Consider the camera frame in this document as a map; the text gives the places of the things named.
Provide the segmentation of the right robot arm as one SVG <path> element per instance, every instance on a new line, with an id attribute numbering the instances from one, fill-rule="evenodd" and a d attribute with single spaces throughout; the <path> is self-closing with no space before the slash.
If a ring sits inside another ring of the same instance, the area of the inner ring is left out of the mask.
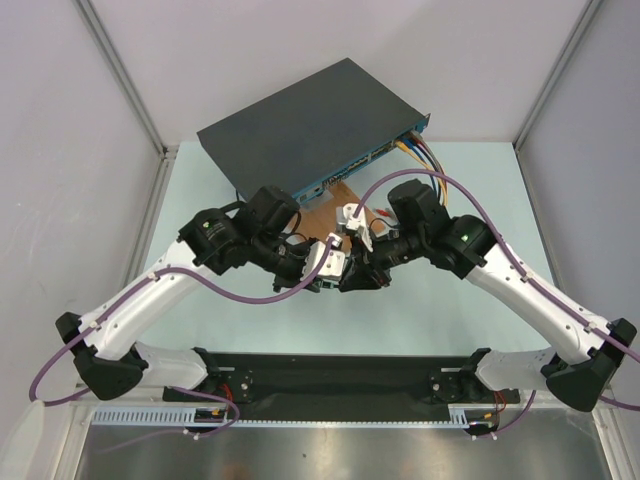
<path id="1" fill-rule="evenodd" d="M 476 350 L 460 377 L 466 398 L 481 402 L 497 390 L 545 390 L 574 410 L 592 411 L 636 328 L 572 301 L 528 269 L 486 221 L 450 216 L 430 186 L 406 181 L 389 192 L 388 201 L 398 226 L 381 238 L 371 237 L 357 204 L 337 208 L 337 225 L 351 241 L 340 291 L 386 287 L 392 268 L 425 258 L 500 300 L 549 344 L 538 351 Z"/>

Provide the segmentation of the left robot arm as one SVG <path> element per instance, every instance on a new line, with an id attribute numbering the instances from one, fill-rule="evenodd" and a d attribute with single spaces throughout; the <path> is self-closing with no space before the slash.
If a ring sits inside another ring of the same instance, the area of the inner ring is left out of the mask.
<path id="1" fill-rule="evenodd" d="M 143 386 L 186 389 L 199 400 L 214 397 L 220 376 L 203 348 L 166 350 L 141 343 L 142 334 L 199 286 L 235 302 L 267 305 L 305 288 L 327 258 L 325 243 L 290 245 L 283 232 L 299 212 L 283 190 L 262 187 L 248 201 L 201 210 L 178 232 L 161 257 L 123 291 L 82 316 L 56 322 L 88 390 L 113 400 Z M 252 298 L 228 292 L 213 280 L 230 269 L 255 265 L 283 281 L 282 293 Z"/>

